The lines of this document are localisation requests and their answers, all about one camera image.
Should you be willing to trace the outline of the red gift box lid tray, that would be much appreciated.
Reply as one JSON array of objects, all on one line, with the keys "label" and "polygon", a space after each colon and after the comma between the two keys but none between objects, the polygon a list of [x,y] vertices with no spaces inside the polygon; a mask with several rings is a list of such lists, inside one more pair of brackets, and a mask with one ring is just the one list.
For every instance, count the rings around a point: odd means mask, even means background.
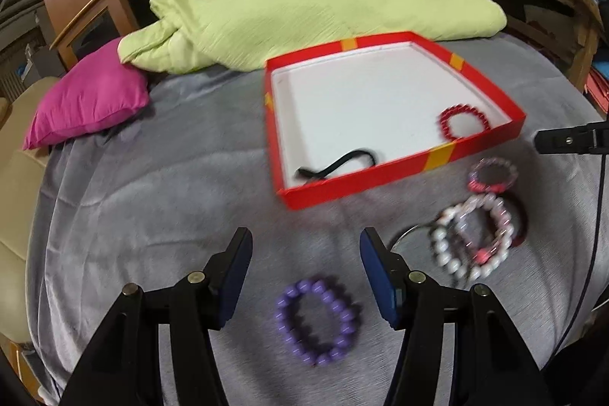
[{"label": "red gift box lid tray", "polygon": [[525,123],[478,69],[412,32],[270,59],[264,105],[274,190],[293,210],[481,153]]}]

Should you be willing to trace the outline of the silver metal bangle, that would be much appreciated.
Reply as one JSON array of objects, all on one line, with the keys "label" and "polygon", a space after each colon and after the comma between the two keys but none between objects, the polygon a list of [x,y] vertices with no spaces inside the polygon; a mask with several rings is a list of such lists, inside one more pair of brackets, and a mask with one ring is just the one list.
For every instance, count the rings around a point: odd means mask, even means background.
[{"label": "silver metal bangle", "polygon": [[399,245],[400,242],[403,242],[408,236],[421,230],[429,231],[434,225],[434,223],[412,224],[412,226],[406,227],[396,233],[388,242],[387,248],[391,252],[394,252],[396,250],[396,246]]}]

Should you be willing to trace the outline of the green folded quilt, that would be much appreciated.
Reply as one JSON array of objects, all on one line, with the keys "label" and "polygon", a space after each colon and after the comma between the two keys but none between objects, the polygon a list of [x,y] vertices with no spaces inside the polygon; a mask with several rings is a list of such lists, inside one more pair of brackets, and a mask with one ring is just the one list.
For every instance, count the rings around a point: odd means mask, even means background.
[{"label": "green folded quilt", "polygon": [[410,31],[433,41],[493,37],[507,25],[493,0],[151,0],[157,22],[125,36],[124,64],[170,74],[222,65],[249,72],[291,51]]}]

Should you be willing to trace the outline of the magenta pillow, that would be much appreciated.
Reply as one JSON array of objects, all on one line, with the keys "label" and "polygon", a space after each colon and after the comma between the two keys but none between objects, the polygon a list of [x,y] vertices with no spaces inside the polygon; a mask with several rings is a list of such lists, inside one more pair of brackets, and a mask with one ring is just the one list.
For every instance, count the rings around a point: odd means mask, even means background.
[{"label": "magenta pillow", "polygon": [[119,43],[115,38],[88,54],[48,90],[25,135],[25,150],[113,128],[150,103],[145,74],[120,61]]}]

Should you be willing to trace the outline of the cream leather sofa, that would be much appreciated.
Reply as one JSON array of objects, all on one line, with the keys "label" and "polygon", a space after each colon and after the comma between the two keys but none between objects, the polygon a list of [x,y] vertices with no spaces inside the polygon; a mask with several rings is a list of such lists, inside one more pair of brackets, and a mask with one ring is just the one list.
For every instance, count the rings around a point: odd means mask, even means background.
[{"label": "cream leather sofa", "polygon": [[23,150],[38,104],[57,77],[29,86],[13,102],[1,100],[1,334],[23,344],[31,340],[26,310],[26,261],[48,150]]}]

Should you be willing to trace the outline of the grey bed blanket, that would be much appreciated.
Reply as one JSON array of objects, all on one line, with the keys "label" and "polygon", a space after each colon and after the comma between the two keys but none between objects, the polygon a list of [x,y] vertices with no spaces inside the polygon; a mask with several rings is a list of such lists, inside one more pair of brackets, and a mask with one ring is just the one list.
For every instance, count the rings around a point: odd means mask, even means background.
[{"label": "grey bed blanket", "polygon": [[[576,333],[608,283],[608,186],[596,157],[540,156],[540,129],[589,123],[596,111],[541,54],[508,35],[454,41],[526,113],[497,154],[518,168],[528,239],[489,285],[539,363]],[[58,400],[125,284],[170,287],[202,268],[239,227],[253,259],[233,319],[213,348],[233,405],[379,405],[400,335],[379,316],[359,257],[362,229],[383,239],[467,195],[470,160],[307,210],[288,209],[267,162],[261,72],[213,67],[163,81],[147,111],[116,132],[72,140],[51,154],[27,263],[31,339]],[[361,309],[347,358],[303,365],[280,338],[284,287],[334,276]]]}]

